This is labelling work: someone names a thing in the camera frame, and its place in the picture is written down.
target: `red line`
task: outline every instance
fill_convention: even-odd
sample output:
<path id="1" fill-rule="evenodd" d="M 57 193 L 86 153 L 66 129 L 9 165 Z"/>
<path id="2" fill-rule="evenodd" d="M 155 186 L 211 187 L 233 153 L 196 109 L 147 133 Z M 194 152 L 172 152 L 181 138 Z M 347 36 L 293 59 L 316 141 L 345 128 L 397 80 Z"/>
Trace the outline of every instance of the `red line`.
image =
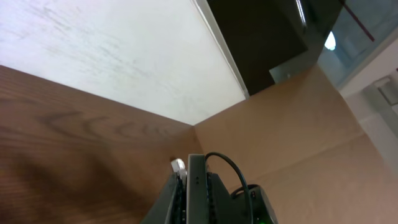
<path id="1" fill-rule="evenodd" d="M 372 34 L 368 31 L 368 29 L 362 24 L 361 21 L 359 21 L 358 17 L 355 16 L 354 12 L 346 5 L 344 0 L 339 0 L 339 2 L 343 5 L 343 7 L 347 10 L 347 12 L 353 17 L 355 22 L 359 25 L 359 27 L 363 30 L 363 32 L 371 39 L 372 42 L 374 42 L 374 37 Z"/>

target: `black cable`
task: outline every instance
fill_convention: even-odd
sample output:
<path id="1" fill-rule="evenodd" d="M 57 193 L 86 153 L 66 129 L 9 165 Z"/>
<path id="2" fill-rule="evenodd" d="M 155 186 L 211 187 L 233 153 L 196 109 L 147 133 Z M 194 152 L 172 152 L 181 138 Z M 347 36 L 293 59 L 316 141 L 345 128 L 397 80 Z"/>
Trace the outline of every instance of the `black cable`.
<path id="1" fill-rule="evenodd" d="M 242 172 L 239 170 L 238 166 L 226 155 L 223 155 L 218 152 L 210 152 L 205 156 L 205 160 L 210 156 L 218 156 L 222 159 L 224 159 L 236 172 L 238 175 L 239 179 L 241 180 L 242 183 L 242 188 L 243 188 L 243 193 L 244 193 L 244 200 L 246 201 L 246 209 L 248 210 L 248 215 L 249 215 L 249 223 L 248 224 L 253 224 L 253 205 L 251 203 L 251 198 L 250 198 L 250 193 L 249 193 L 249 187 L 248 184 L 246 183 Z"/>
<path id="2" fill-rule="evenodd" d="M 251 190 L 251 189 L 253 189 L 253 188 L 255 188 L 255 187 L 258 187 L 258 185 L 257 185 L 257 184 L 249 184 L 249 185 L 248 185 L 249 190 Z M 232 198 L 232 199 L 235 199 L 238 195 L 241 195 L 240 192 L 241 192 L 242 190 L 243 190 L 243 187 L 240 187 L 240 188 L 236 189 L 234 192 L 231 193 L 231 198 Z"/>

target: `white wall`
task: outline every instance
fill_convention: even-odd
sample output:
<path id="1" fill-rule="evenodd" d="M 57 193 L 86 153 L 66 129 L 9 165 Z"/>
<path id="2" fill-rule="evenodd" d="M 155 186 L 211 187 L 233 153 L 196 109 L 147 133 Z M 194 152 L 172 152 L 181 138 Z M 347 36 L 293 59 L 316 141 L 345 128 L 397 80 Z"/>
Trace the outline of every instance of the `white wall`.
<path id="1" fill-rule="evenodd" d="M 353 72 L 353 77 L 341 88 L 343 97 L 361 91 L 374 81 L 389 75 L 398 68 L 398 29 L 380 44 L 380 46 Z"/>
<path id="2" fill-rule="evenodd" d="M 385 163 L 398 174 L 398 114 L 374 85 L 345 100 Z"/>
<path id="3" fill-rule="evenodd" d="M 244 99 L 189 0 L 0 1 L 0 64 L 188 124 Z"/>

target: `light fixture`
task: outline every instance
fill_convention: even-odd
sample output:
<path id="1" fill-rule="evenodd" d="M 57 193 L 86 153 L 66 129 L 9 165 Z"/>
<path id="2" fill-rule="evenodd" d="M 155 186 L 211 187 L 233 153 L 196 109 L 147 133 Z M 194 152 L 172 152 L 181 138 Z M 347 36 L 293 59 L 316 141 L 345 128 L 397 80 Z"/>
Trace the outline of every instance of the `light fixture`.
<path id="1" fill-rule="evenodd" d="M 304 16 L 304 11 L 303 11 L 303 6 L 301 4 L 301 1 L 300 0 L 296 0 L 296 4 L 297 4 L 298 14 L 300 15 L 300 18 L 301 18 L 301 23 L 303 25 L 303 28 L 306 29 L 307 28 L 307 22 L 305 21 L 305 16 Z"/>
<path id="2" fill-rule="evenodd" d="M 336 49 L 336 40 L 335 40 L 335 36 L 333 35 L 332 31 L 330 31 L 330 34 L 329 34 L 328 38 L 326 39 L 325 47 L 328 50 Z"/>

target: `gray device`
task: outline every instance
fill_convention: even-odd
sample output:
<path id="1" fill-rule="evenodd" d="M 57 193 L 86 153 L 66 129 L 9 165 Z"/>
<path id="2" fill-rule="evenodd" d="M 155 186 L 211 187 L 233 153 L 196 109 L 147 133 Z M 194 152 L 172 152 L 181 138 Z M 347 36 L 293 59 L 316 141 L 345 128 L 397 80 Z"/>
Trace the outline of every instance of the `gray device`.
<path id="1" fill-rule="evenodd" d="M 190 154 L 187 170 L 181 169 L 183 164 L 174 169 L 141 224 L 278 224 L 260 186 L 244 181 L 249 194 L 244 194 L 244 186 L 229 194 L 220 177 L 207 172 L 206 157 Z"/>

